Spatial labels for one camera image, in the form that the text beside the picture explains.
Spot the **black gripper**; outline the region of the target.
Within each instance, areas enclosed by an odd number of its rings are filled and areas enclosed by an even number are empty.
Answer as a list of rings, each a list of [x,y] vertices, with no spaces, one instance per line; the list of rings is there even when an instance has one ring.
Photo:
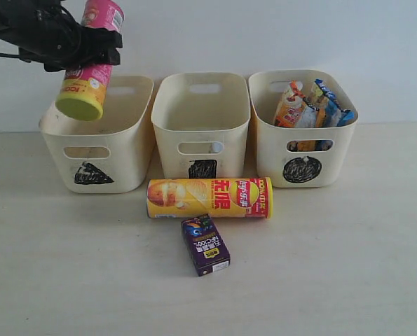
[[[23,62],[41,63],[55,72],[80,66],[118,66],[123,47],[116,30],[81,26],[62,6],[39,6],[19,10],[4,31],[4,41],[18,47]],[[87,54],[86,49],[96,50]]]

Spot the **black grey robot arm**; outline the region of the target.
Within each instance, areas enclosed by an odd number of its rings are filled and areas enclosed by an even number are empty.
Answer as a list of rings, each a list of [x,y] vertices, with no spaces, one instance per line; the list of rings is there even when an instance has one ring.
[[[0,1],[0,40],[18,47],[0,58],[36,62],[47,72],[118,66],[123,47],[120,33],[81,25],[61,1]]]

